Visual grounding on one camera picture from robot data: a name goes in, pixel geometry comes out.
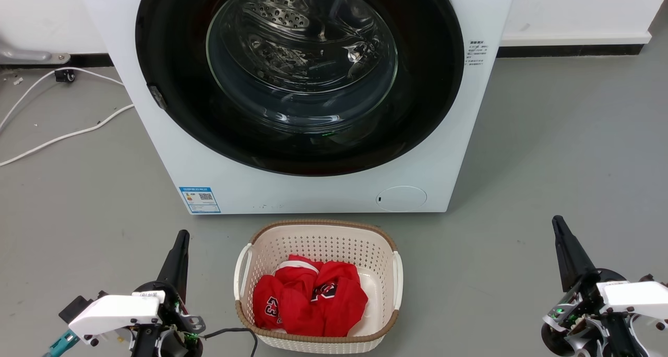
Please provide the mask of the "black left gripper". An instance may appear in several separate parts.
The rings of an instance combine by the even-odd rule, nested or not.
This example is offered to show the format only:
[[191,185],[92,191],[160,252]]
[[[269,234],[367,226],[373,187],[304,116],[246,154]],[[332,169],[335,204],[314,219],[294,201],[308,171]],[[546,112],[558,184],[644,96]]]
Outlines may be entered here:
[[137,288],[140,294],[164,293],[155,316],[131,326],[131,357],[201,357],[199,335],[206,329],[202,316],[186,307],[190,233],[180,230],[165,258],[157,281]]

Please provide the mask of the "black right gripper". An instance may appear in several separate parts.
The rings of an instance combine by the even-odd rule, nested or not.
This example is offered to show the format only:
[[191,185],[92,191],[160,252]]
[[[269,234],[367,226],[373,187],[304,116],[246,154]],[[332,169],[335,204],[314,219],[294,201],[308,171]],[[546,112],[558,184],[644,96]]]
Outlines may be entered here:
[[[570,231],[565,219],[553,217],[556,256],[564,297],[543,317],[541,338],[545,347],[560,357],[658,357],[639,339],[637,314],[604,313],[597,283],[628,281],[611,270],[595,270],[589,255]],[[646,275],[641,281],[654,281]],[[660,331],[668,326],[651,317]]]

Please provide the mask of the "black round glass washer door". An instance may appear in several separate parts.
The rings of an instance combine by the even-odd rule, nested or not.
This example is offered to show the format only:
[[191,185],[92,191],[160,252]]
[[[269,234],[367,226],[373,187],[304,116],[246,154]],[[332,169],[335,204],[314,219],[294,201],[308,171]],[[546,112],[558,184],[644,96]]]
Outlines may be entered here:
[[157,104],[196,140],[263,171],[336,176],[392,161],[444,120],[460,89],[464,42],[449,0],[365,0],[398,48],[398,72],[382,104],[342,128],[274,129],[241,112],[212,75],[207,32],[227,0],[141,0],[136,50]]

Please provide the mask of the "white front-load washing machine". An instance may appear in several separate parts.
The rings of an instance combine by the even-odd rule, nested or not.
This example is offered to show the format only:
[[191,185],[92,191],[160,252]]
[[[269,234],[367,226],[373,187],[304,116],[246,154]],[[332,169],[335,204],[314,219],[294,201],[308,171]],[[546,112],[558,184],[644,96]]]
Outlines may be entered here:
[[380,166],[336,176],[295,176],[220,155],[160,108],[138,62],[135,30],[141,0],[83,0],[175,188],[181,196],[179,187],[210,187],[220,207],[217,215],[388,212],[376,197],[394,186],[427,193],[426,203],[410,212],[447,210],[513,0],[449,1],[461,27],[464,57],[472,40],[484,41],[488,52],[484,64],[464,65],[457,96],[437,128]]

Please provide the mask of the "blue energy label sticker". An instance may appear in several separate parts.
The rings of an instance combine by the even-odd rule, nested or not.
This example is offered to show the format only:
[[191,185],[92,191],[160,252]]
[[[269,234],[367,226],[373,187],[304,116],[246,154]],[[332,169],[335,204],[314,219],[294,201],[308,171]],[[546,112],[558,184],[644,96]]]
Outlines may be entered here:
[[221,214],[210,187],[179,187],[178,190],[192,215]]

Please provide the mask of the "cream perforated laundry basket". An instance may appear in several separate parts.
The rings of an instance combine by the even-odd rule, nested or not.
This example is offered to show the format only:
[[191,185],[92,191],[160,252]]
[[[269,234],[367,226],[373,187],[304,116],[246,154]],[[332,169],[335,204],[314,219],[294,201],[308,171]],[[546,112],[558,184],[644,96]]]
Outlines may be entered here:
[[[299,336],[255,325],[253,290],[262,276],[278,269],[289,255],[355,265],[369,304],[348,336]],[[278,221],[258,231],[238,256],[235,308],[243,326],[270,347],[312,354],[362,354],[374,350],[395,325],[403,284],[401,255],[392,238],[380,228],[337,220]]]

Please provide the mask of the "red sports jersey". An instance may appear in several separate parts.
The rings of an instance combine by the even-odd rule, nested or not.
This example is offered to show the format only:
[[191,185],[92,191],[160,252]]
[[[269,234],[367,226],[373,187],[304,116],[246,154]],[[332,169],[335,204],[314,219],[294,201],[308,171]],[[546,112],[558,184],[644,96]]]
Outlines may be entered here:
[[255,325],[307,337],[346,337],[369,301],[357,267],[341,261],[288,259],[253,291]]

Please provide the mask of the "round white filter cover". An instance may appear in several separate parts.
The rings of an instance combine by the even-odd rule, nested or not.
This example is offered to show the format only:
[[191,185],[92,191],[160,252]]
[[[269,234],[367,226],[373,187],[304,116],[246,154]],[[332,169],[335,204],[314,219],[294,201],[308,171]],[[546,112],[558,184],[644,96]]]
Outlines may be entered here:
[[388,212],[410,212],[426,203],[427,193],[414,186],[394,186],[379,193],[375,201]]

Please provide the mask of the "small printed text label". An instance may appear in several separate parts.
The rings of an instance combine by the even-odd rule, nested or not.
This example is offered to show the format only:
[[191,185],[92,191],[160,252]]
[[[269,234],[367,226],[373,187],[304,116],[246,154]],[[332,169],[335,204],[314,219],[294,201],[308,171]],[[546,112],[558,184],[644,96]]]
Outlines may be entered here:
[[464,64],[469,66],[482,65],[487,59],[488,45],[484,41],[469,41],[466,48]]

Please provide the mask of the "grey metal wall bracket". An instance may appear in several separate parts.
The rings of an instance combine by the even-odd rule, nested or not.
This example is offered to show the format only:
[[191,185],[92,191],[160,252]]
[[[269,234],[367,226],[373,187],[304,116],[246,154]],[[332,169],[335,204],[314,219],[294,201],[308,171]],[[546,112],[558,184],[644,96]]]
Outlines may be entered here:
[[0,38],[0,65],[62,65],[70,59],[69,53],[19,49]]

